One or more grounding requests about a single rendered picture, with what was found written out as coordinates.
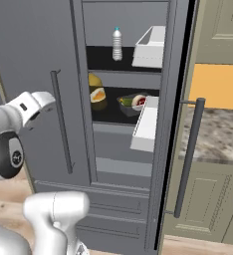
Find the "beige wall cupboard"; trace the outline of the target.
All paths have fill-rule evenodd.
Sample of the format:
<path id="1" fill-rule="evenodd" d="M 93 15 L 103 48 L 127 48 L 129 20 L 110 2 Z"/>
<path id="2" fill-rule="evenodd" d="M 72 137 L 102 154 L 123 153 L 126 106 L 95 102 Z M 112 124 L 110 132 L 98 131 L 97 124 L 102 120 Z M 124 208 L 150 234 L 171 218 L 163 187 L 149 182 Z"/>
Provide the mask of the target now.
<path id="1" fill-rule="evenodd" d="M 233 65 L 233 0 L 206 0 L 196 62 Z"/>

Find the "white long door bin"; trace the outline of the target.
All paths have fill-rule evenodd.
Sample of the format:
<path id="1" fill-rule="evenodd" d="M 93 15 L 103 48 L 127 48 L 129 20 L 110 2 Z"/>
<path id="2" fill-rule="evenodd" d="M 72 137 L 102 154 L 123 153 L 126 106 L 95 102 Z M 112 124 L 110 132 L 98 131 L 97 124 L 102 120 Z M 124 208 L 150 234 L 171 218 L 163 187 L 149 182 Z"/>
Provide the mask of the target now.
<path id="1" fill-rule="evenodd" d="M 130 148 L 153 152 L 159 97 L 148 96 L 132 133 Z"/>

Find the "grey closed fridge door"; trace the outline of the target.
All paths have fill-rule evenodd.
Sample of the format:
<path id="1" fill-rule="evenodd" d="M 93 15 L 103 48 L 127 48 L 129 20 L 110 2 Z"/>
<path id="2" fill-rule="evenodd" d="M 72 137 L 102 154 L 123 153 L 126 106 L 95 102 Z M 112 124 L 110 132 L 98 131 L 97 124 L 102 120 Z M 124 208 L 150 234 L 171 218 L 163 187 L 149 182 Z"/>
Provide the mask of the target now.
<path id="1" fill-rule="evenodd" d="M 31 178 L 89 184 L 82 104 L 70 0 L 0 0 L 0 77 L 12 100 L 23 92 L 53 90 L 58 73 L 73 171 L 68 172 L 56 111 L 41 113 L 21 140 Z"/>

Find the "grey fridge drawer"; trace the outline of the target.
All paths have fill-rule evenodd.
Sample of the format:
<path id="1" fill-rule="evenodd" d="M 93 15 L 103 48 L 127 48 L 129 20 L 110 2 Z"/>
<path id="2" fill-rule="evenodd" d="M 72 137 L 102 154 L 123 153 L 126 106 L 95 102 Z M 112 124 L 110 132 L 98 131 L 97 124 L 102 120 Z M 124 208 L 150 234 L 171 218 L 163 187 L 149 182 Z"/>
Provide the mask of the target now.
<path id="1" fill-rule="evenodd" d="M 90 199 L 88 216 L 77 225 L 80 238 L 93 250 L 144 255 L 148 197 L 144 194 L 34 181 L 37 192 L 79 191 Z"/>

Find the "grey fridge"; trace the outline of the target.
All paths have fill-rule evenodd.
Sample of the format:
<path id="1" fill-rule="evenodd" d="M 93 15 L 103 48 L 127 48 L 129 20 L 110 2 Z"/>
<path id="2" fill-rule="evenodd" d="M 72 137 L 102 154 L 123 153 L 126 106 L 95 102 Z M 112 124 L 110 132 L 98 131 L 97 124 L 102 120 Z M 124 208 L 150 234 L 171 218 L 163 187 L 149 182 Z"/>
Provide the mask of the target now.
<path id="1" fill-rule="evenodd" d="M 151 26 L 164 26 L 166 35 L 169 0 L 70 0 L 70 5 L 89 168 L 89 184 L 86 187 L 144 194 L 149 202 L 153 152 L 130 148 L 132 133 L 141 112 L 127 117 L 120 110 L 117 98 L 142 93 L 146 93 L 147 97 L 159 97 L 163 59 L 161 68 L 134 67 L 132 60 L 135 44 Z M 192 25 L 195 13 L 189 19 Z M 190 31 L 185 32 L 189 39 L 184 39 L 184 42 L 188 45 L 192 25 L 189 26 Z M 122 36 L 120 61 L 113 59 L 115 27 L 119 27 Z M 175 137 L 173 123 L 186 73 L 188 45 L 182 53 L 175 96 L 163 184 L 164 199 L 161 201 L 160 222 L 154 242 L 157 255 L 166 200 L 170 143 Z M 108 105 L 102 111 L 92 109 L 89 73 L 102 80 L 106 91 Z"/>

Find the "clear water bottle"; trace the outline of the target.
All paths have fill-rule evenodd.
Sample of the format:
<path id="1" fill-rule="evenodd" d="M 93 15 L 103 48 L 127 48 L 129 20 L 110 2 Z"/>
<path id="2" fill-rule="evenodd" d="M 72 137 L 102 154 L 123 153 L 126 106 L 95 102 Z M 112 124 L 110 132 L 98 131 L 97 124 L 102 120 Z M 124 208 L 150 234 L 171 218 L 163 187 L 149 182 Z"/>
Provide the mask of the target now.
<path id="1" fill-rule="evenodd" d="M 122 36 L 119 27 L 115 27 L 113 32 L 113 59 L 115 61 L 120 61 L 122 59 L 121 39 Z"/>

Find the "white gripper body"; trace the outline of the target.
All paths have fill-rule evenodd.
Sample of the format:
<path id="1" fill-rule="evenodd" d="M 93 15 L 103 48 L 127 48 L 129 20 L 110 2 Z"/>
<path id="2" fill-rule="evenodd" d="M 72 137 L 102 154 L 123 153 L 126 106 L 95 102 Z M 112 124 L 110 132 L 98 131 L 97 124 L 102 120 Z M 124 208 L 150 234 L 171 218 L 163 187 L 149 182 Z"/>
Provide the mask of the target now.
<path id="1" fill-rule="evenodd" d="M 40 105 L 43 112 L 50 112 L 54 108 L 55 98 L 48 92 L 35 92 L 32 94 L 33 98 Z"/>

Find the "white short door bin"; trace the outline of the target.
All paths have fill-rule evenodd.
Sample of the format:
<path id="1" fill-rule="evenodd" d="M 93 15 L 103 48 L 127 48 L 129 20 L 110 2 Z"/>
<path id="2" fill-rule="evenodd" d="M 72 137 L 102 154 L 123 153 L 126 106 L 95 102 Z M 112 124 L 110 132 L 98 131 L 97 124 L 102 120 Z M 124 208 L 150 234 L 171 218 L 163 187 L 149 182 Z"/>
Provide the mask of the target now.
<path id="1" fill-rule="evenodd" d="M 132 65 L 161 68 L 164 52 L 165 27 L 151 26 L 135 44 Z"/>

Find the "grey open fridge door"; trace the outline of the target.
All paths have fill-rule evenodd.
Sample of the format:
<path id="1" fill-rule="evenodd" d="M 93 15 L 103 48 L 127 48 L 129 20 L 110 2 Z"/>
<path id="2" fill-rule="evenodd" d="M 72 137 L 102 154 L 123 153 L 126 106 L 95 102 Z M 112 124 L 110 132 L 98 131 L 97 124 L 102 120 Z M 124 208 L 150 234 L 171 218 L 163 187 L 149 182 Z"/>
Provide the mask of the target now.
<path id="1" fill-rule="evenodd" d="M 147 223 L 142 255 L 157 255 L 154 248 L 161 201 L 164 199 L 163 184 L 166 175 L 166 163 L 173 121 L 175 96 L 181 57 L 189 39 L 185 32 L 195 13 L 197 0 L 169 0 L 166 35 L 161 73 L 160 94 L 157 109 L 156 135 L 154 141 L 153 165 L 150 182 Z"/>

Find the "yellow jar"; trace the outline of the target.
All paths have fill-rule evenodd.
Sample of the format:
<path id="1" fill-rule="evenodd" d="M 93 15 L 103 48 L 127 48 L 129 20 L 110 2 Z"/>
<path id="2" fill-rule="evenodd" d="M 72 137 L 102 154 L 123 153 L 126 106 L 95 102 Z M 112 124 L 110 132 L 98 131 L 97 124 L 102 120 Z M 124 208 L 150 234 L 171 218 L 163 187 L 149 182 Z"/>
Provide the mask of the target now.
<path id="1" fill-rule="evenodd" d="M 108 105 L 107 95 L 102 80 L 93 73 L 89 73 L 89 88 L 92 109 L 102 111 Z"/>

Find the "dark container with food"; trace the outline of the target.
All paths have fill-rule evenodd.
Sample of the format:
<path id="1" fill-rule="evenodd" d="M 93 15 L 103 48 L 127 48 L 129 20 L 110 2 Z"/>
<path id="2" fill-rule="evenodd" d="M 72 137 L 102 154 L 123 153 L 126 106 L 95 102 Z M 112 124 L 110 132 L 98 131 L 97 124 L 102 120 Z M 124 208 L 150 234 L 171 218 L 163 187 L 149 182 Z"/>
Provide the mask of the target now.
<path id="1" fill-rule="evenodd" d="M 142 93 L 118 97 L 116 100 L 119 104 L 120 110 L 127 117 L 134 117 L 141 112 L 146 101 L 146 97 L 147 94 Z"/>

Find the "beige base cupboard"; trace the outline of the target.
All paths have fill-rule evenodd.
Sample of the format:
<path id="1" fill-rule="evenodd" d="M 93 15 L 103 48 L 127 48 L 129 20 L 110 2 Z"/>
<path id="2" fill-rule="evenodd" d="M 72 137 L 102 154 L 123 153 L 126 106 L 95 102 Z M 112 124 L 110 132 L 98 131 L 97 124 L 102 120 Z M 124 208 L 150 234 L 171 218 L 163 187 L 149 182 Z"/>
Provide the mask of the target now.
<path id="1" fill-rule="evenodd" d="M 233 165 L 193 162 L 179 218 L 165 214 L 165 235 L 221 242 L 233 215 Z"/>

